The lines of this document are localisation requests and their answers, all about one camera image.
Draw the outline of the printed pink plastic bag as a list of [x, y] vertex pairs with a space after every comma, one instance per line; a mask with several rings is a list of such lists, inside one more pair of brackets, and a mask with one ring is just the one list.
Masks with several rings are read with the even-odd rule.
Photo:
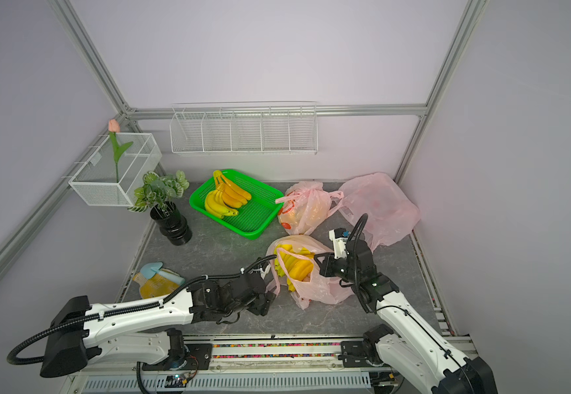
[[324, 190], [322, 182], [299, 182], [275, 200], [281, 205], [277, 218], [289, 235], [309, 236], [339, 210], [343, 198], [344, 193], [340, 190]]
[[[290, 279], [295, 286], [294, 292], [288, 290], [287, 279], [290, 278], [290, 274], [287, 272], [286, 267], [283, 267], [285, 277], [279, 277], [275, 269], [276, 259], [280, 264], [283, 264], [282, 257], [273, 253], [277, 244], [292, 245], [294, 250], [287, 251], [287, 254], [291, 254], [299, 259], [307, 259], [313, 263], [313, 271], [305, 281]], [[267, 255], [274, 254], [276, 256], [275, 259], [270, 262], [272, 281], [267, 285], [267, 290], [274, 292], [276, 296], [280, 294], [281, 290], [288, 290], [298, 307], [302, 310], [308, 308], [310, 301], [318, 301], [327, 305], [337, 305], [343, 302], [343, 300], [353, 295], [352, 290], [349, 289], [349, 287], [341, 287], [338, 277], [321, 276], [319, 267], [313, 259], [316, 254], [329, 251], [330, 249], [325, 245], [305, 235], [286, 236], [274, 241], [267, 250]]]

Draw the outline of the plain pink plastic bag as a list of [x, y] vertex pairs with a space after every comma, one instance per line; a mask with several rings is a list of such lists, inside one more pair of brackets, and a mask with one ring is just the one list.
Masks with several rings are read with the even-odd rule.
[[420, 210], [383, 172], [376, 172], [345, 182], [339, 212], [352, 226], [368, 215], [363, 235], [369, 248], [391, 246], [408, 236], [420, 221]]

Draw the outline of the yellow banana bunch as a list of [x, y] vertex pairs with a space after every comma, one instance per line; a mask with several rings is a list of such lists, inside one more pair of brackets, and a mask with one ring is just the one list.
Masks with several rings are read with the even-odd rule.
[[235, 217], [239, 209], [252, 200], [251, 193], [242, 189], [220, 170], [213, 173], [215, 189], [210, 191], [204, 208], [216, 218]]
[[287, 279], [288, 290], [290, 292], [295, 291], [295, 286], [290, 279], [295, 279], [296, 281], [305, 281], [306, 278], [313, 271], [313, 263], [307, 259], [299, 259], [291, 254], [287, 254], [287, 251], [293, 251], [294, 247], [288, 244], [277, 244], [273, 253], [277, 256], [282, 257], [283, 264], [275, 260], [275, 269], [279, 277], [285, 277], [286, 272], [283, 267], [290, 274], [290, 278]]

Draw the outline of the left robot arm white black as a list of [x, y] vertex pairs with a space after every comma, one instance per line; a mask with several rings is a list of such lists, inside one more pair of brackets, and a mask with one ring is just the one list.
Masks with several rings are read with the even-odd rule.
[[148, 370], [189, 369], [182, 328], [236, 323], [247, 310], [264, 316], [276, 294], [260, 269], [199, 276], [172, 293], [119, 304], [90, 304], [85, 295], [67, 302], [50, 327], [15, 346], [12, 365], [40, 364], [41, 376], [57, 378], [90, 364], [130, 362]]

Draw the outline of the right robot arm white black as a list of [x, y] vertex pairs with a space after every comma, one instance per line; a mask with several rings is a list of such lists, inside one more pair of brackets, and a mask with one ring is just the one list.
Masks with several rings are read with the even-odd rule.
[[421, 393], [496, 393], [491, 367], [469, 358], [443, 338], [410, 305], [400, 288], [379, 272], [365, 241], [346, 241], [343, 253], [314, 257], [323, 277], [338, 277], [351, 288], [364, 311], [383, 324], [369, 330], [365, 341], [387, 364]]

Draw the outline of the yellow banana bunch in basket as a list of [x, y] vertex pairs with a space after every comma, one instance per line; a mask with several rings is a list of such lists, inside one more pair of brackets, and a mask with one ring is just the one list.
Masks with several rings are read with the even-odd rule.
[[216, 218], [235, 217], [239, 209], [252, 200], [251, 193], [242, 189], [220, 170], [213, 173], [215, 189], [210, 191], [204, 208]]

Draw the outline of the yellow white work glove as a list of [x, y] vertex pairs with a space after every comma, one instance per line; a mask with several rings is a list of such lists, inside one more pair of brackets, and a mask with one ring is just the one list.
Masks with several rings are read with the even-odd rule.
[[185, 279], [169, 269], [162, 269], [151, 278], [146, 278], [143, 274], [137, 273], [134, 275], [133, 281], [139, 285], [140, 297], [150, 299], [172, 293], [185, 282]]

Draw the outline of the green plastic basket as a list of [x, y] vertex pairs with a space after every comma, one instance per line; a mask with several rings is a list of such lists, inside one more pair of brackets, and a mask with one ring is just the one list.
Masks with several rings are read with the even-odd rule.
[[276, 204], [275, 201], [282, 198], [284, 193], [235, 169], [225, 169], [222, 172], [252, 196], [250, 202], [240, 209], [240, 213], [237, 216], [223, 218], [208, 213], [205, 208], [205, 201], [208, 193], [216, 189], [213, 179], [204, 182], [192, 193], [190, 206], [216, 223], [249, 240], [259, 238], [277, 216], [283, 204]]

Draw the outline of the green potted plant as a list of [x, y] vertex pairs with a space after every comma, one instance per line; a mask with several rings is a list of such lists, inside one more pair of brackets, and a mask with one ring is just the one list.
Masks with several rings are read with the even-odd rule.
[[173, 199], [180, 198], [190, 187], [190, 183], [183, 171], [175, 174], [159, 176], [155, 172], [146, 172], [143, 176], [144, 184], [134, 191], [136, 202], [128, 208], [135, 213], [157, 212], [162, 217], [168, 217], [173, 208]]

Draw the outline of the pink artificial tulip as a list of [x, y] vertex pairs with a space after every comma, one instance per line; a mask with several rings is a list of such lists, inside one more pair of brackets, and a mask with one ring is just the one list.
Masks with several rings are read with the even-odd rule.
[[115, 173], [116, 173], [116, 182], [120, 182], [120, 171], [119, 171], [119, 162], [121, 160], [122, 155], [132, 147], [134, 144], [133, 141], [128, 141], [124, 144], [121, 144], [118, 139], [117, 135], [121, 133], [121, 126], [115, 119], [112, 119], [108, 123], [108, 131], [109, 131], [109, 139], [111, 141], [111, 147], [113, 152], [113, 161], [115, 164]]

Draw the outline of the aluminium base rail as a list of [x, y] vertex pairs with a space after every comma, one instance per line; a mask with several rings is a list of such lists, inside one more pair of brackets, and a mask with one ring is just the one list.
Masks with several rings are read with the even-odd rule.
[[187, 335], [180, 369], [160, 365], [162, 333], [105, 341], [103, 361], [70, 375], [63, 393], [414, 393], [389, 366], [346, 367], [342, 344], [352, 336]]

